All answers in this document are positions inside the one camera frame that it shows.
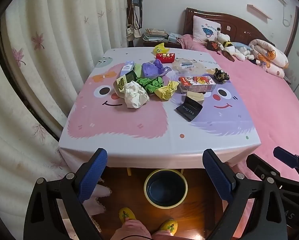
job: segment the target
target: red box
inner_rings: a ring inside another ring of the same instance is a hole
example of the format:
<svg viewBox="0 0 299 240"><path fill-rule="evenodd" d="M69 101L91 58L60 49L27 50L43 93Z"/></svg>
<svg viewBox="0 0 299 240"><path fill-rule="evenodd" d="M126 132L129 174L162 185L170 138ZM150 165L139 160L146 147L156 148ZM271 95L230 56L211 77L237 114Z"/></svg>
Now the red box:
<svg viewBox="0 0 299 240"><path fill-rule="evenodd" d="M187 91L203 93L212 92L216 87L214 80L209 77L180 77L180 91L181 93L186 93Z"/></svg>
<svg viewBox="0 0 299 240"><path fill-rule="evenodd" d="M157 53L156 58L162 63L173 63L175 60L175 53Z"/></svg>

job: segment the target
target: yellow slipper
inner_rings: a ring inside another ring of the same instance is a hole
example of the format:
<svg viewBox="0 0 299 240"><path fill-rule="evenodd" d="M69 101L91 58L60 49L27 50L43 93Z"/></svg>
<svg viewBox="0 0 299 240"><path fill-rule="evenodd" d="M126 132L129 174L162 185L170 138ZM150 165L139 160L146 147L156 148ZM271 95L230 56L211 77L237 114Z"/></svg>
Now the yellow slipper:
<svg viewBox="0 0 299 240"><path fill-rule="evenodd" d="M133 211L130 210L129 208L127 208L127 207L124 207L124 208L120 209L120 211L118 212L118 216L119 216L122 224L125 223L125 218L136 219Z"/></svg>
<svg viewBox="0 0 299 240"><path fill-rule="evenodd" d="M168 231L174 235L177 231L177 221L174 219L166 220L160 227L160 230Z"/></svg>

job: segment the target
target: bed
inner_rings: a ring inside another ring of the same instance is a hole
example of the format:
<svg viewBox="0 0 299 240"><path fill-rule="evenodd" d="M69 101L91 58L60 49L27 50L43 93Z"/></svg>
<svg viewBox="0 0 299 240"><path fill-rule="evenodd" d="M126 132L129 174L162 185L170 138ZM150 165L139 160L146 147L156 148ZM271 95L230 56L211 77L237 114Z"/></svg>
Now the bed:
<svg viewBox="0 0 299 240"><path fill-rule="evenodd" d="M231 41L249 44L254 39L261 39L273 43L252 24L241 18L192 8L186 9L184 35L179 40L183 49L210 53L218 65L229 74L252 117L262 143L254 153L280 171L282 177L299 181L297 172L275 159L272 153L276 146L281 146L289 152L299 155L299 101L295 94L284 79L264 72L248 60L241 62L236 59L235 62L231 62L223 55L209 51L198 42L193 41L193 16L220 23L222 33L228 34ZM242 160L232 169L235 172L242 172L250 179L258 179L247 168L246 160ZM248 202L234 234L235 237L241 236L252 203L252 201Z"/></svg>

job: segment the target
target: metal screw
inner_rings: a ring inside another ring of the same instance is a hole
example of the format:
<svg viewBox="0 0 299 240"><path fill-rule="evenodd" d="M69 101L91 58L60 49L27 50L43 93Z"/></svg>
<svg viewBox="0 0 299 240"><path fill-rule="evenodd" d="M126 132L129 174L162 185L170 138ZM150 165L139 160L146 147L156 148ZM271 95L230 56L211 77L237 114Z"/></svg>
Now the metal screw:
<svg viewBox="0 0 299 240"><path fill-rule="evenodd" d="M236 173L236 177L237 177L238 179L244 179L244 178L245 178L245 176L244 176L243 173Z"/></svg>
<svg viewBox="0 0 299 240"><path fill-rule="evenodd" d="M66 178L67 179L72 179L72 178L74 178L74 176L75 176L75 174L74 173L68 173L67 175L66 175Z"/></svg>
<svg viewBox="0 0 299 240"><path fill-rule="evenodd" d="M36 183L37 184L42 184L44 182L44 179L43 178L39 178L37 179Z"/></svg>
<svg viewBox="0 0 299 240"><path fill-rule="evenodd" d="M274 183L274 179L272 179L272 178L267 178L267 182L273 184L273 183Z"/></svg>

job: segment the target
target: white wall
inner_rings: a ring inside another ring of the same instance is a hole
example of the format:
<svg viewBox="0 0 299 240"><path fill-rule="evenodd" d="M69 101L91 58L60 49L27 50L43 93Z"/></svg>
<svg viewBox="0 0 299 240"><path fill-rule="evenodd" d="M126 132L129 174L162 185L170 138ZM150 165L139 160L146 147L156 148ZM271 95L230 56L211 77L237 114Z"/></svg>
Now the white wall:
<svg viewBox="0 0 299 240"><path fill-rule="evenodd" d="M247 9L247 4L254 4L273 20L267 20L254 10ZM253 24L276 47L283 52L291 35L297 0L289 0L285 7L285 19L290 20L290 27L283 25L283 4L279 0L144 0L143 28L165 29L168 32L183 34L184 10L194 8L202 11L221 12L240 17Z"/></svg>

